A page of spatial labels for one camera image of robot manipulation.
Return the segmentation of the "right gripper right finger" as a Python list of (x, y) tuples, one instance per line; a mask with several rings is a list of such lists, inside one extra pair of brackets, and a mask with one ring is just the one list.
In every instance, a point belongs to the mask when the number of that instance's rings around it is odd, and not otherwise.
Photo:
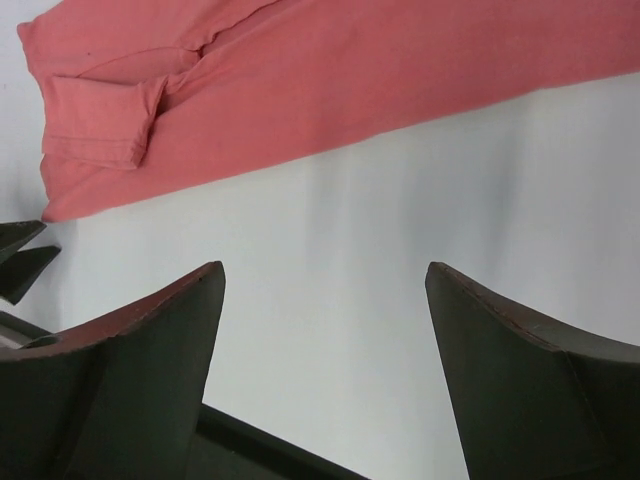
[(430, 264), (425, 289), (468, 475), (635, 479), (639, 349)]

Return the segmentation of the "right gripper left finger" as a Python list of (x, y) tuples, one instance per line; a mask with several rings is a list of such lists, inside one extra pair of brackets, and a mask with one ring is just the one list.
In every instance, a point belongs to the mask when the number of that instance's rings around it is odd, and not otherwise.
[(1, 352), (5, 479), (181, 479), (225, 293), (220, 262)]

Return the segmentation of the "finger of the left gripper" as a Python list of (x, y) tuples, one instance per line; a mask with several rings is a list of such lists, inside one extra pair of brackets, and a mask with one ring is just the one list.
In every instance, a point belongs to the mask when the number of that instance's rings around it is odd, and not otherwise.
[(9, 257), (1, 264), (1, 298), (18, 304), (60, 252), (52, 245), (18, 251)]
[(6, 262), (45, 229), (46, 224), (39, 220), (2, 223), (0, 225), (0, 263)]

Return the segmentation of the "salmon t shirt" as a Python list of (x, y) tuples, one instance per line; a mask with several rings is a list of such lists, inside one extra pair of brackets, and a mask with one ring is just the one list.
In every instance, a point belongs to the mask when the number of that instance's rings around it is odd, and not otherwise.
[(639, 69), (635, 1), (63, 1), (17, 33), (48, 222)]

